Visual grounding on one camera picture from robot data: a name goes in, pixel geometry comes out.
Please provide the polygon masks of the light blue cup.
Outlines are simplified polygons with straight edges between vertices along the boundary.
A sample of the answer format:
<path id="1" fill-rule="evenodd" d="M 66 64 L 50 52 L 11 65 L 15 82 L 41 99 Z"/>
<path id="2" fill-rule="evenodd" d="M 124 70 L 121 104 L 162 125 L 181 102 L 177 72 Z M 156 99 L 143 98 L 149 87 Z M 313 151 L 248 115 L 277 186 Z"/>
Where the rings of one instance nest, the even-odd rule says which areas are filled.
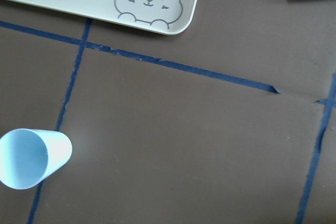
<path id="1" fill-rule="evenodd" d="M 65 165 L 72 143 L 57 131 L 15 129 L 1 137 L 1 182 L 29 189 Z"/>

